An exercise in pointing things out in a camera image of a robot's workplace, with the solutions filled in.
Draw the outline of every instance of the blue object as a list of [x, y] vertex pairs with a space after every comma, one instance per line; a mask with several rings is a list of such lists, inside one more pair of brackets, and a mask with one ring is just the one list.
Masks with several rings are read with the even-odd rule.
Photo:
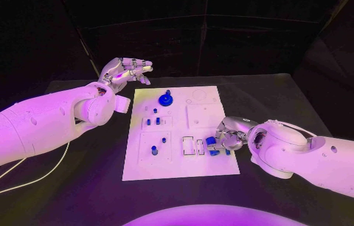
[[166, 107], [166, 106], [171, 106], [172, 102], [174, 102], [174, 98], [171, 96], [171, 91], [168, 90], [166, 94], [162, 95], [159, 98], [159, 103], [163, 107]]
[[215, 137], [208, 137], [205, 141], [207, 141], [207, 145], [217, 143]]
[[159, 152], [159, 151], [158, 151], [156, 146], [152, 146], [152, 154], [153, 154], [153, 155], [158, 155], [158, 152]]
[[220, 151], [218, 150], [210, 150], [210, 154], [211, 154], [211, 156], [215, 156], [220, 154]]

